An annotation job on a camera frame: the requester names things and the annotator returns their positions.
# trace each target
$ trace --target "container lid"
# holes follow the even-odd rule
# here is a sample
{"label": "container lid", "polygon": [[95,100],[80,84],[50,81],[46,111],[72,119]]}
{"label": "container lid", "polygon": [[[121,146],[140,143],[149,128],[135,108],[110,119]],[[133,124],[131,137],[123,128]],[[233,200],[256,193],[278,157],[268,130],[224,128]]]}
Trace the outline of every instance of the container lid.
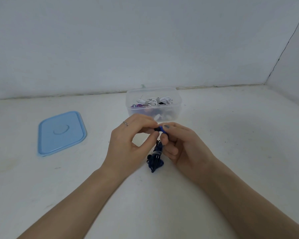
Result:
{"label": "container lid", "polygon": [[80,113],[72,111],[43,120],[39,124],[38,154],[48,156],[82,142],[86,130]]}

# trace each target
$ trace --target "white table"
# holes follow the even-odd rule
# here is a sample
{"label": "white table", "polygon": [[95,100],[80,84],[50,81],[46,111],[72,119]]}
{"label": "white table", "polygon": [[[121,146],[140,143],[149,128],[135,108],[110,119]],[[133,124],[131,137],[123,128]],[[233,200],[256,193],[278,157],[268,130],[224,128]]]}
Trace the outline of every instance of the white table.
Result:
{"label": "white table", "polygon": [[[180,90],[177,122],[299,223],[299,106],[264,86]],[[79,111],[88,136],[38,157],[38,124]],[[16,238],[103,162],[113,128],[128,116],[125,94],[0,101],[0,239]],[[146,135],[137,135],[141,144]],[[130,176],[86,238],[236,238],[209,198],[163,157]]]}

